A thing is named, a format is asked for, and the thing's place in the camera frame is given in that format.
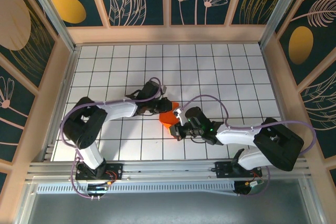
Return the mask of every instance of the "gray floor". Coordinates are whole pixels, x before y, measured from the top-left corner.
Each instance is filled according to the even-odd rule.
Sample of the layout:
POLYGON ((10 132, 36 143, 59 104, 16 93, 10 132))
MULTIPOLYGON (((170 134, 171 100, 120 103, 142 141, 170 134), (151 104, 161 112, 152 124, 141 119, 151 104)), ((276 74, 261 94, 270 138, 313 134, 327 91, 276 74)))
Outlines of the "gray floor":
POLYGON ((76 194, 37 195, 29 223, 308 224, 298 182, 272 180, 262 196, 210 193, 111 194, 100 201, 76 194))

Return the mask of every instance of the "yellow oval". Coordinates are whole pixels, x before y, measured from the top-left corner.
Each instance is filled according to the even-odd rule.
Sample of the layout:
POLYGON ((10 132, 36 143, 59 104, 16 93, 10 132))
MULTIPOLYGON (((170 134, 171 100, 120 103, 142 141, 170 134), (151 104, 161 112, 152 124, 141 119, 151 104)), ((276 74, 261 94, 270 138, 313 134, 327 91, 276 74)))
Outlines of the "yellow oval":
POLYGON ((21 50, 28 43, 31 26, 24 0, 0 0, 0 45, 21 50))
POLYGON ((305 62, 313 48, 314 37, 311 30, 305 26, 299 26, 294 30, 289 40, 289 58, 297 65, 305 62))
POLYGON ((77 24, 86 18, 84 6, 78 0, 51 0, 62 20, 77 24))

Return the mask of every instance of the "white grid floor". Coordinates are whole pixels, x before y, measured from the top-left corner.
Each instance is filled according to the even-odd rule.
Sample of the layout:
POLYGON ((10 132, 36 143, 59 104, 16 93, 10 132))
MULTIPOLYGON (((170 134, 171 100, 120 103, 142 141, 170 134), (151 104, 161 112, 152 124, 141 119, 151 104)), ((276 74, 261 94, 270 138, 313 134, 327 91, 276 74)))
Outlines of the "white grid floor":
MULTIPOLYGON (((171 101, 185 104, 199 94, 220 98, 230 124, 260 124, 280 119, 258 44, 130 45, 82 47, 65 113, 78 100, 116 100, 130 94, 151 77, 167 86, 171 101)), ((212 119, 223 121, 219 103, 201 98, 199 106, 212 119)), ((243 146, 178 142, 158 120, 137 116, 107 122, 97 144, 108 161, 232 158, 243 146)), ((75 151, 58 137, 52 161, 73 161, 75 151)))

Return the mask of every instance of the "black mounting plate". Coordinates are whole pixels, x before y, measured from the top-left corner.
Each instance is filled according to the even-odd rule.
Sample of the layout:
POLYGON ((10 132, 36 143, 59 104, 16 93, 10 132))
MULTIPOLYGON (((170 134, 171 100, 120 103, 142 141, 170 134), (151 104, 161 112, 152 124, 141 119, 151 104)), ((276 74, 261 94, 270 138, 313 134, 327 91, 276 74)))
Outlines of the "black mounting plate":
MULTIPOLYGON (((213 172, 216 172, 217 178, 253 178, 254 174, 249 170, 240 170, 239 173, 232 171, 231 161, 220 161, 215 163, 215 168, 212 168, 213 172)), ((260 167, 252 169, 259 177, 262 176, 260 167)))
MULTIPOLYGON (((117 180, 121 180, 122 168, 123 168, 123 164, 106 164, 106 171, 110 170, 110 171, 115 172, 115 174, 118 176, 117 180)), ((95 179, 79 171, 79 173, 76 173, 76 180, 111 180, 111 177, 109 174, 105 173, 101 176, 101 178, 95 179)))

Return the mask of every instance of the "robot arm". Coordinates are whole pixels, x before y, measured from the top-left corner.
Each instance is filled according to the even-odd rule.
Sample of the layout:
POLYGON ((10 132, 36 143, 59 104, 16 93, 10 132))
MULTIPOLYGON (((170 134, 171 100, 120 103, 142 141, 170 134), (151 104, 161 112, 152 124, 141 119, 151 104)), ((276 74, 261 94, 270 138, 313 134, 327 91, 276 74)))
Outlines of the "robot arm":
MULTIPOLYGON (((211 145, 235 143, 254 146, 250 150, 239 150, 236 154, 237 164, 233 165, 245 170, 274 165, 278 169, 291 171, 304 144, 298 135, 282 124, 262 129, 231 129, 224 122, 211 122, 199 107, 190 108, 184 115, 181 115, 181 109, 177 111, 176 116, 182 119, 183 125, 178 123, 170 127, 171 135, 177 140, 201 136, 211 145)), ((276 120, 267 118, 263 124, 271 122, 276 120)))
MULTIPOLYGON (((172 110, 172 102, 161 96, 146 102, 137 102, 153 97, 158 89, 161 95, 165 93, 165 86, 159 87, 154 81, 148 81, 142 90, 126 95, 122 102, 89 106, 71 114, 65 122, 64 134, 79 150, 79 155, 84 162, 81 169, 84 169, 88 176, 99 178, 105 172, 106 162, 95 143, 104 122, 143 115, 146 111, 158 114, 172 110)), ((83 97, 75 107, 93 102, 88 97, 83 97)))

